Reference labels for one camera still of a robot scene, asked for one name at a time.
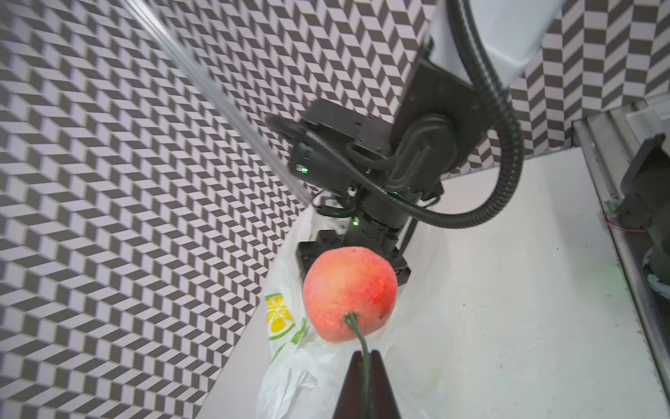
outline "green stem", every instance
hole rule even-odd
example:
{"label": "green stem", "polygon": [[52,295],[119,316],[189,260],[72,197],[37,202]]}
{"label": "green stem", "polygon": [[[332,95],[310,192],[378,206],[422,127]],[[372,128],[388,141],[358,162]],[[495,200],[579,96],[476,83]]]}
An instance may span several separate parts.
{"label": "green stem", "polygon": [[362,384],[362,392],[363,392],[363,419],[368,419],[369,415],[369,410],[370,410],[370,353],[368,352],[368,345],[365,342],[365,338],[363,337],[362,333],[360,332],[360,329],[358,328],[358,321],[356,320],[356,313],[354,312],[349,312],[346,316],[344,316],[344,322],[349,325],[354,330],[354,333],[356,333],[356,336],[358,336],[358,339],[360,340],[360,346],[362,347],[362,353],[363,353],[363,384]]}

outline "white tabletop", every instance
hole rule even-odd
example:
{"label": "white tabletop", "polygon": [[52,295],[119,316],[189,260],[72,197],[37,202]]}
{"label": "white tabletop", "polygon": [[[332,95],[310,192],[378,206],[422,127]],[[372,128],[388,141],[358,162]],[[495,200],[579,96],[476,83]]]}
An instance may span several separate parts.
{"label": "white tabletop", "polygon": [[[474,208],[496,177],[486,170],[443,182],[437,211]],[[444,302],[448,320],[435,333],[449,345],[426,371],[448,377],[441,418],[670,417],[599,212],[582,152],[571,149],[526,161],[511,203],[484,225],[419,224],[409,281],[444,281],[431,297]],[[265,323],[253,320],[198,419],[253,417],[266,339]]]}

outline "black and white patterned backdrop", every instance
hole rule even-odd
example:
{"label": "black and white patterned backdrop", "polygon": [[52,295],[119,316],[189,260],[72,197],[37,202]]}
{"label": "black and white patterned backdrop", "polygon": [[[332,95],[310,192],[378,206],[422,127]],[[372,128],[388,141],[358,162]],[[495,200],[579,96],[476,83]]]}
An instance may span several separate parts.
{"label": "black and white patterned backdrop", "polygon": [[[392,120],[433,3],[149,1],[283,157],[268,112]],[[512,86],[527,152],[668,91],[669,28],[567,2]],[[0,2],[0,42],[0,417],[195,417],[300,205],[118,0]]]}

